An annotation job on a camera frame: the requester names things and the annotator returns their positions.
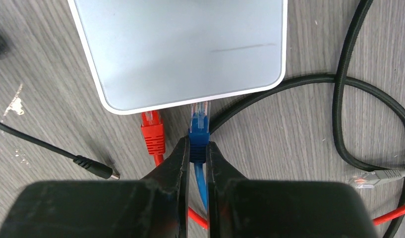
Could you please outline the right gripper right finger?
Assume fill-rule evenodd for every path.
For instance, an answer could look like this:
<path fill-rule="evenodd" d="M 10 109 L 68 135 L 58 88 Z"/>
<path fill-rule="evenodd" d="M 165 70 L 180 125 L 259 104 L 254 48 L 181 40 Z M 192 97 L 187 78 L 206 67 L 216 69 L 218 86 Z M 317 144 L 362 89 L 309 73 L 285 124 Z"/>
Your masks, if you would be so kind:
<path fill-rule="evenodd" d="M 375 238 L 349 185 L 246 178 L 210 142 L 206 148 L 211 238 Z"/>

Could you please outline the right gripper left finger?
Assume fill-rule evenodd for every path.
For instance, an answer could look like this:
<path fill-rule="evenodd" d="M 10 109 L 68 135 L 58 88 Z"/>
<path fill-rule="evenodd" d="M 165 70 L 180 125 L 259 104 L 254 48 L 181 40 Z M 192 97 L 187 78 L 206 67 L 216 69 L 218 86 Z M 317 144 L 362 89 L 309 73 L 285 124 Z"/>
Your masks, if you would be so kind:
<path fill-rule="evenodd" d="M 0 238 L 185 238 L 190 142 L 139 180 L 41 181 L 27 186 Z"/>

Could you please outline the white network switch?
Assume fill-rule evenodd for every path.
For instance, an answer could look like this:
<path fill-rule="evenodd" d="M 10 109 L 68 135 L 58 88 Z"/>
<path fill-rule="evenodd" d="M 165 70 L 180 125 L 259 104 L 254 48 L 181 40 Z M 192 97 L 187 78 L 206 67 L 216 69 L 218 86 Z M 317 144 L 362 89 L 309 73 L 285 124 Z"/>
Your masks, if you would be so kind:
<path fill-rule="evenodd" d="M 286 0 L 71 0 L 103 107 L 116 115 L 262 92 L 286 71 Z"/>

